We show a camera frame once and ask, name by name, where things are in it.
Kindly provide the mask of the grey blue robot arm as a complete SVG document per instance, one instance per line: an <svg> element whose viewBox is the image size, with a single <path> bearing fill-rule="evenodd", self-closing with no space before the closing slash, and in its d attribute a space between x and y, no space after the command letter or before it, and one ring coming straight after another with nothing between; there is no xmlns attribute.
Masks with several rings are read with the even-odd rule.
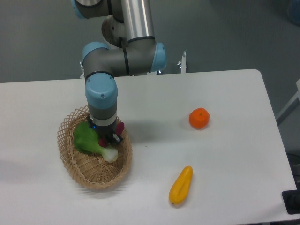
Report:
<svg viewBox="0 0 300 225"><path fill-rule="evenodd" d="M72 7L80 18L106 18L106 42L91 42L82 51L87 121L100 146L118 144L124 127L117 124L115 77L163 70L165 46L155 40L148 0L74 0Z"/></svg>

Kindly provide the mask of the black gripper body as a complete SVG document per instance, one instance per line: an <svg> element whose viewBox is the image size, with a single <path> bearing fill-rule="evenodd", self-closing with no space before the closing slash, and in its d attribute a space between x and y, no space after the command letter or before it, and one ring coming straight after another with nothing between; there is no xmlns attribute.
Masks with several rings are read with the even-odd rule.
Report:
<svg viewBox="0 0 300 225"><path fill-rule="evenodd" d="M99 139L111 140L117 136L115 131L116 125L116 121L108 126L99 126L91 122L90 128L92 128L98 134Z"/></svg>

